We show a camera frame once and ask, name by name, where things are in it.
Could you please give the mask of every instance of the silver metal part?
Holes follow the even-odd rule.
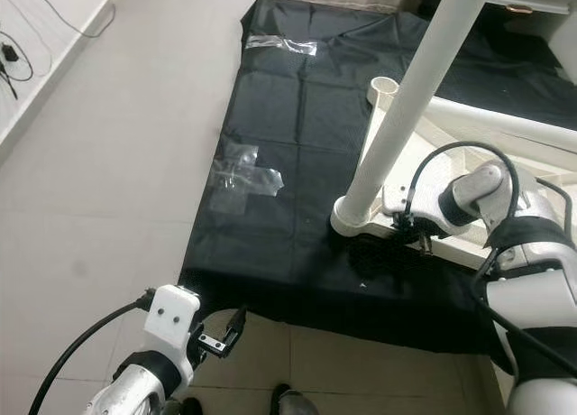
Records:
[[[147,369],[130,364],[112,385],[87,405],[84,415],[160,415],[162,383]]]
[[[226,348],[225,343],[221,343],[220,341],[208,336],[207,334],[203,334],[200,336],[200,340],[208,346],[211,346],[216,352],[223,352]]]
[[[509,271],[528,266],[529,263],[523,250],[523,245],[515,245],[499,254],[497,265],[502,271]]]
[[[433,172],[423,173],[418,185],[418,193],[413,197],[411,205],[413,216],[433,221],[449,235],[462,235],[469,230],[468,226],[455,226],[444,217],[438,198],[446,188],[446,184],[439,183]],[[392,216],[405,209],[408,189],[399,185],[385,185],[382,192],[383,214]]]
[[[433,255],[433,242],[431,236],[426,235],[425,232],[418,234],[418,242],[422,254]]]

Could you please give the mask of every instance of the electrical cord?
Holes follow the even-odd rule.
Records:
[[[552,363],[557,364],[559,367],[563,368],[565,372],[569,373],[572,377],[577,378],[577,367],[571,361],[557,354],[551,347],[545,345],[544,343],[542,343],[541,341],[539,341],[538,339],[536,339],[535,337],[533,337],[532,335],[521,329],[520,327],[515,326],[513,323],[511,323],[506,318],[501,316],[497,311],[495,311],[489,306],[487,301],[484,300],[481,295],[478,294],[478,286],[479,282],[481,281],[481,278],[485,275],[485,273],[487,273],[490,267],[494,264],[498,255],[499,255],[498,248],[491,250],[489,256],[487,257],[485,262],[483,262],[481,268],[479,268],[477,273],[475,273],[475,276],[473,277],[470,286],[473,300],[481,308],[481,311],[483,313],[487,314],[495,322],[504,327],[508,332],[519,337],[527,344],[532,346],[539,354],[547,358]]]
[[[555,191],[557,194],[559,194],[561,197],[563,197],[563,200],[565,200],[565,219],[564,219],[564,231],[565,231],[565,235],[569,238],[569,240],[572,240],[572,213],[573,213],[573,202],[571,200],[571,196],[569,194],[567,194],[566,191],[564,191],[562,188],[559,188],[557,185],[544,180],[544,179],[536,179],[537,183],[540,183],[541,185],[543,185],[544,187],[547,187],[553,191]]]
[[[10,76],[6,72],[6,69],[4,67],[4,63],[2,63],[2,61],[0,61],[0,78],[2,80],[4,80],[6,82],[6,84],[8,85],[8,87],[10,88],[10,90],[12,91],[12,95],[14,96],[14,99],[18,100],[18,94],[16,93],[16,89],[12,85],[12,81],[10,80]]]
[[[42,34],[36,29],[36,27],[34,25],[32,25],[32,23],[30,22],[30,20],[26,16],[26,14],[24,12],[22,12],[20,7],[18,7],[18,5],[13,0],[6,0],[6,1],[10,5],[12,5],[12,7],[16,10],[16,12],[18,12],[18,14],[22,17],[22,19],[28,24],[28,26],[32,29],[34,34],[36,34],[36,37],[40,41],[41,45],[44,47],[44,49],[48,53],[49,64],[48,64],[48,68],[46,69],[46,72],[42,72],[42,74],[40,74],[37,71],[35,71],[35,73],[34,73],[34,75],[36,75],[36,77],[46,77],[52,71],[52,66],[53,66],[53,62],[54,62],[54,59],[52,57],[52,50],[48,46],[48,43],[46,43],[46,41],[42,37]]]
[[[10,40],[10,42],[15,45],[15,47],[23,55],[24,59],[26,60],[26,63],[28,64],[28,68],[30,69],[30,74],[26,78],[12,77],[12,76],[8,75],[7,72],[6,72],[6,75],[8,75],[8,77],[10,77],[10,79],[12,81],[19,81],[21,83],[23,83],[25,81],[30,81],[32,79],[32,77],[34,76],[34,68],[32,67],[32,64],[30,63],[30,59],[28,59],[28,55],[26,54],[26,51],[24,51],[22,49],[22,47],[20,46],[20,44],[12,36],[10,36],[8,33],[0,31],[0,35],[4,36],[5,38],[8,38]]]
[[[64,18],[60,14],[58,9],[56,9],[56,7],[50,2],[50,0],[43,0],[43,1],[44,1],[44,3],[46,3],[46,5],[48,5],[48,7],[52,10],[52,12],[55,13],[56,16],[58,16],[60,18],[60,20],[64,24],[66,24],[70,29],[74,30],[76,33],[81,34],[82,36],[84,36],[85,38],[88,38],[88,39],[97,39],[100,36],[102,36],[102,33],[104,33],[106,31],[106,29],[108,27],[110,27],[110,24],[112,24],[114,19],[116,18],[116,6],[114,4],[112,4],[112,16],[110,17],[110,20],[108,20],[108,22],[105,24],[105,26],[102,29],[100,29],[100,31],[96,34],[87,34],[87,33],[82,32],[81,30],[79,30],[79,28],[75,27],[66,18]]]
[[[42,406],[42,402],[48,393],[54,379],[58,375],[59,371],[62,369],[64,364],[69,360],[69,358],[76,352],[76,350],[82,346],[89,338],[91,338],[101,327],[107,325],[108,323],[112,322],[115,318],[122,316],[124,313],[132,311],[133,309],[144,309],[148,311],[151,307],[152,298],[154,297],[154,289],[148,289],[144,295],[142,295],[139,299],[130,304],[125,305],[113,311],[105,318],[100,319],[97,321],[92,327],[87,329],[80,337],[74,340],[72,343],[58,358],[56,363],[52,366],[42,384],[34,397],[34,401],[32,402],[32,406],[28,411],[28,415],[38,415],[40,411],[40,407]]]
[[[478,147],[481,149],[485,149],[491,153],[494,153],[500,160],[503,161],[505,167],[507,167],[509,176],[511,177],[511,201],[508,205],[507,210],[507,217],[514,217],[515,212],[517,211],[517,203],[519,201],[519,176],[517,174],[517,169],[513,162],[508,158],[508,156],[490,144],[482,143],[482,142],[455,142],[449,143],[445,146],[441,146],[438,149],[429,153],[424,160],[421,161],[415,174],[413,175],[413,179],[411,180],[411,184],[408,189],[407,195],[407,204],[405,205],[405,216],[408,217],[411,211],[411,205],[413,203],[413,197],[415,196],[415,188],[417,186],[418,178],[421,176],[423,170],[425,169],[426,165],[434,159],[435,156],[447,152],[451,149],[455,149],[458,147]]]

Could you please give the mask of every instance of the tape strip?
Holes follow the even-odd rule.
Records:
[[[246,44],[244,45],[245,50],[249,50],[251,48],[267,48],[267,47],[280,48],[285,51],[297,52],[299,54],[306,54],[309,56],[316,56],[316,42],[293,41],[291,39],[282,38],[275,34],[263,34],[263,35],[252,34],[248,37]]]
[[[213,160],[206,185],[213,193],[209,207],[215,212],[242,215],[249,194],[276,197],[284,187],[279,171],[255,167],[258,146],[227,143],[222,159]]]

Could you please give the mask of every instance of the black plastic sheet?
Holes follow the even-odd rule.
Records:
[[[243,50],[221,143],[258,146],[257,167],[281,173],[276,197],[249,195],[244,212],[209,207],[207,186],[180,282],[202,314],[246,304],[268,318],[402,346],[490,354],[506,369],[491,323],[469,295],[471,270],[328,225],[353,178],[371,113],[372,78],[401,81],[427,27],[383,15],[290,0],[257,0],[251,35],[315,42],[315,56],[277,47]],[[475,34],[437,95],[574,128],[575,87],[554,71],[498,58]]]

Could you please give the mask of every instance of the charger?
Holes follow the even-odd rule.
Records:
[[[6,61],[14,62],[20,59],[14,47],[12,45],[8,45],[7,43],[2,44],[2,54],[4,54]]]

